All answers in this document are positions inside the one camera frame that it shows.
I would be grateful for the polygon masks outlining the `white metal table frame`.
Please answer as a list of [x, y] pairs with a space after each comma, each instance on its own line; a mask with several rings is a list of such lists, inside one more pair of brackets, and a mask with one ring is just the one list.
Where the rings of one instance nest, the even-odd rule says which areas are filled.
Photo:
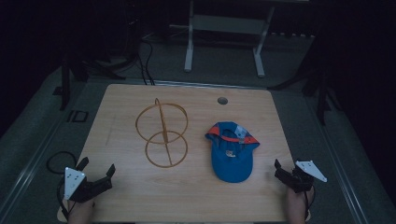
[[192, 70], [195, 31], [222, 32], [230, 34], [257, 35], [259, 42], [252, 48], [252, 56], [256, 67], [257, 77], [265, 77], [262, 64], [262, 49], [269, 33], [270, 24], [276, 8], [280, 4], [307, 4], [309, 0], [259, 0], [267, 4], [263, 19], [248, 19], [197, 14], [194, 9], [197, 0], [189, 0], [188, 44], [184, 62], [184, 71]]

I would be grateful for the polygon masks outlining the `black metal stand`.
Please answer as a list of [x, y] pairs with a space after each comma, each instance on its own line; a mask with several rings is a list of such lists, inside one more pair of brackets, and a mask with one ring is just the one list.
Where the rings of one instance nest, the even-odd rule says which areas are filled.
[[325, 111], [330, 109], [327, 99], [335, 102], [329, 93], [330, 74], [330, 66], [325, 62], [313, 63], [311, 60], [303, 60], [292, 78], [268, 87], [268, 90], [281, 91], [305, 79], [302, 94], [303, 96], [313, 96], [315, 93], [318, 95], [316, 117], [321, 125], [325, 125]]
[[70, 73], [73, 73], [75, 78], [79, 81], [87, 81], [88, 73], [83, 72], [83, 69], [89, 66], [98, 71], [100, 75], [112, 79], [124, 80], [124, 77], [116, 75], [109, 68], [104, 67], [93, 59], [80, 52], [66, 53], [61, 62], [61, 85], [56, 87], [53, 95], [59, 95], [62, 99], [60, 110], [64, 111], [70, 101]]

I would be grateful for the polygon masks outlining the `wooden ring hat stand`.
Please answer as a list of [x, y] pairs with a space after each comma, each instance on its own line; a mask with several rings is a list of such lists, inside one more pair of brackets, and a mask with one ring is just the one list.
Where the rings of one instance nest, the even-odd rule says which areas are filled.
[[189, 144], [185, 133], [189, 117], [181, 105], [164, 103], [156, 98], [137, 115], [134, 127], [144, 140], [145, 156], [152, 165], [171, 168], [186, 159]]

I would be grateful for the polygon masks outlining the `person's right hand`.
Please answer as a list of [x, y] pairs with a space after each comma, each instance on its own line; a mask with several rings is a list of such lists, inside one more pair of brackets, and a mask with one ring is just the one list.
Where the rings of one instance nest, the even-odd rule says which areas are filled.
[[285, 214], [289, 224], [306, 224], [310, 218], [309, 208], [315, 199], [315, 188], [305, 192], [296, 193], [287, 188]]

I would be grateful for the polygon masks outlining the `blue and orange cap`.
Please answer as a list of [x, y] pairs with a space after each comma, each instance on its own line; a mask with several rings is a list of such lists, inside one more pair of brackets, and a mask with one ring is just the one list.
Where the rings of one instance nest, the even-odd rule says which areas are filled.
[[253, 169], [253, 151], [261, 144], [247, 129], [232, 121], [214, 124], [205, 134], [211, 142], [215, 175], [228, 183], [247, 180]]

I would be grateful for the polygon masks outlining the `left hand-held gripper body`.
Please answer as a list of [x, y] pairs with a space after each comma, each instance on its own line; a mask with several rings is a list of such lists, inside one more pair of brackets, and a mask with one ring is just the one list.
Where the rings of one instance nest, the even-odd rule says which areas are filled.
[[66, 167], [64, 177], [64, 198], [77, 203], [87, 202], [112, 188], [111, 178], [107, 176], [89, 182], [81, 171]]

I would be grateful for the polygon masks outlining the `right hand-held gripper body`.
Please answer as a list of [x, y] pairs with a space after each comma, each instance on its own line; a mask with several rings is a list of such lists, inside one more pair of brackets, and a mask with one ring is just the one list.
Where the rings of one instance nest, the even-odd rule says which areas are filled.
[[327, 177], [313, 161], [297, 161], [295, 166], [300, 167], [304, 171], [302, 176], [297, 176], [292, 171], [289, 173], [281, 166], [277, 179], [296, 193], [311, 190], [315, 178], [324, 183], [328, 181]]

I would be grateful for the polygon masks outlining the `person's left hand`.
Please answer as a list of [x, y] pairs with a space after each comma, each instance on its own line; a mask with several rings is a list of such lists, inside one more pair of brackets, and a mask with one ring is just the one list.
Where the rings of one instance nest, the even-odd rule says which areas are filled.
[[84, 203], [68, 201], [68, 224], [92, 224], [94, 199]]

